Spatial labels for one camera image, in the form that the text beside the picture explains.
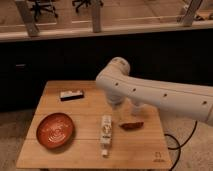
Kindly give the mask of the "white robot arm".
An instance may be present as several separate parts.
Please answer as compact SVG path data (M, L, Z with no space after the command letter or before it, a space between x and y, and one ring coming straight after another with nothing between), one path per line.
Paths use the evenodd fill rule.
M173 110L185 117L213 126L213 87L134 78L130 65L122 57L114 57L97 75L96 85L103 89L110 106L115 108L127 97Z

